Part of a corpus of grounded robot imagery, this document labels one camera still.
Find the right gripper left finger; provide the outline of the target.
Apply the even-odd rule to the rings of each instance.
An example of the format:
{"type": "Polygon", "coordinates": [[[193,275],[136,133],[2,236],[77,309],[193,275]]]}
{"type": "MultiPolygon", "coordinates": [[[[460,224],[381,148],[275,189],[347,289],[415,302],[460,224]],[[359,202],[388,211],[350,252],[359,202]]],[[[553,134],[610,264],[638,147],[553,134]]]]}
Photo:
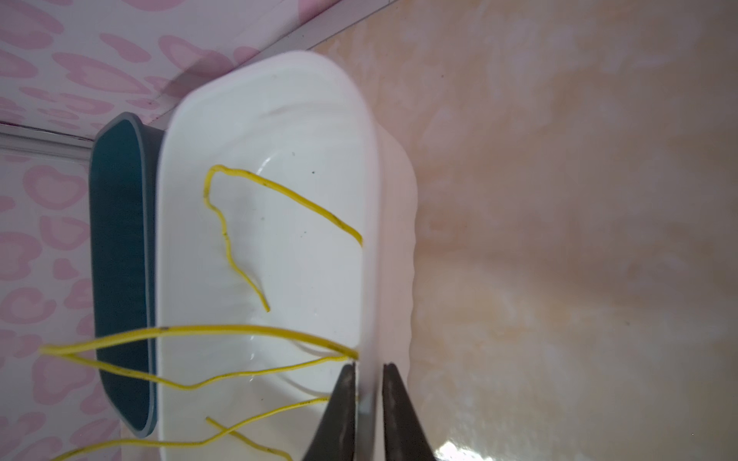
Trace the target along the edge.
{"type": "Polygon", "coordinates": [[[356,448],[357,373],[345,365],[307,449],[304,461],[352,461],[356,448]]]}

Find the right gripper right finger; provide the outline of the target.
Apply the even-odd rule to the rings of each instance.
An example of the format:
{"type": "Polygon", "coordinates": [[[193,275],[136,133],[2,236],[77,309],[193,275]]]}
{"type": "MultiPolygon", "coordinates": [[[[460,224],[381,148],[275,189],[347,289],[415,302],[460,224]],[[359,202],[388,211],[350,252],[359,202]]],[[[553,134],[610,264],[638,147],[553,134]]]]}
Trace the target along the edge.
{"type": "Polygon", "coordinates": [[[394,363],[382,367],[382,414],[386,461],[435,461],[434,452],[394,363]]]}

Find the white plastic tray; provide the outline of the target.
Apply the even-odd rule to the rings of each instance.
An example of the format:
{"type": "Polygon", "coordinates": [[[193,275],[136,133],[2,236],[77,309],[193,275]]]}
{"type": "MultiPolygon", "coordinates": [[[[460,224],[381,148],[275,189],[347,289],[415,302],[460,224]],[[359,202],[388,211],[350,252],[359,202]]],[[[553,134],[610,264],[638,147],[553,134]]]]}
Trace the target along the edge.
{"type": "MultiPolygon", "coordinates": [[[[158,178],[164,327],[260,325],[359,352],[363,403],[411,368],[416,177],[352,79],[311,52],[242,68],[184,99],[158,178]]],[[[342,364],[253,334],[158,341],[165,460],[301,459],[342,364]]]]}

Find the dark teal plastic bin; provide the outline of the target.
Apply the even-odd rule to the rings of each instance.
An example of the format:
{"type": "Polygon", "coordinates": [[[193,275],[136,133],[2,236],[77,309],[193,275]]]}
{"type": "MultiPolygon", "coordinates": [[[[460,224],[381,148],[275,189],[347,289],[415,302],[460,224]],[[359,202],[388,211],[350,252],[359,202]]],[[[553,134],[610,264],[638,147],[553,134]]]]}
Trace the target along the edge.
{"type": "MultiPolygon", "coordinates": [[[[88,171],[95,337],[156,324],[156,189],[164,131],[121,113],[94,140],[88,171]]],[[[156,374],[156,342],[96,351],[98,361],[156,374]]],[[[157,424],[157,385],[100,371],[103,389],[134,436],[157,424]]]]}

